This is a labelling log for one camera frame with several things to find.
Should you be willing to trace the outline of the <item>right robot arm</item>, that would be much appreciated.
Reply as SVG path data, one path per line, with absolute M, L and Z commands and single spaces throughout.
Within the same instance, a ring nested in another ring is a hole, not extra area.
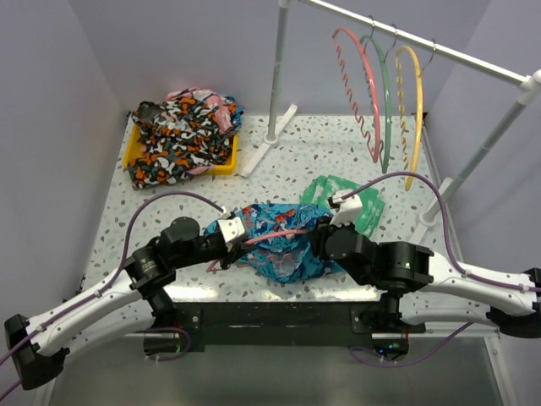
M 540 270 L 492 271 L 404 241 L 375 243 L 351 225 L 320 218 L 309 232 L 314 256 L 377 288 L 373 321 L 386 332 L 431 321 L 495 326 L 518 338 L 540 336 Z

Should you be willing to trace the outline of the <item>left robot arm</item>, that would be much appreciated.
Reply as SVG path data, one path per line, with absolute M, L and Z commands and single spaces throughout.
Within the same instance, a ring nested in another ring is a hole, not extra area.
M 179 217 L 81 294 L 39 315 L 10 317 L 4 323 L 7 356 L 20 385 L 33 390 L 56 378 L 68 356 L 111 335 L 110 328 L 98 326 L 110 315 L 117 317 L 114 327 L 127 326 L 131 332 L 150 326 L 157 332 L 169 330 L 175 311 L 164 287 L 175 281 L 177 270 L 210 261 L 229 266 L 249 252 L 248 238 L 240 217 L 217 220 L 208 234 L 200 232 L 193 218 Z M 149 305 L 145 317 L 132 306 L 138 301 Z

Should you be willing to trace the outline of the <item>blue shark print shorts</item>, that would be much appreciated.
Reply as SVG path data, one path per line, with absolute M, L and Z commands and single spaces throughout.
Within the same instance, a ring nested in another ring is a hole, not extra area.
M 261 238 L 269 233 L 286 230 L 312 231 L 319 217 L 331 216 L 330 210 L 307 203 L 254 203 L 236 211 L 235 215 L 243 218 L 249 237 L 258 239 L 254 243 L 254 250 L 236 261 L 236 266 L 251 266 L 272 282 L 284 284 L 342 271 L 335 262 L 321 261 L 313 255 L 306 233 Z

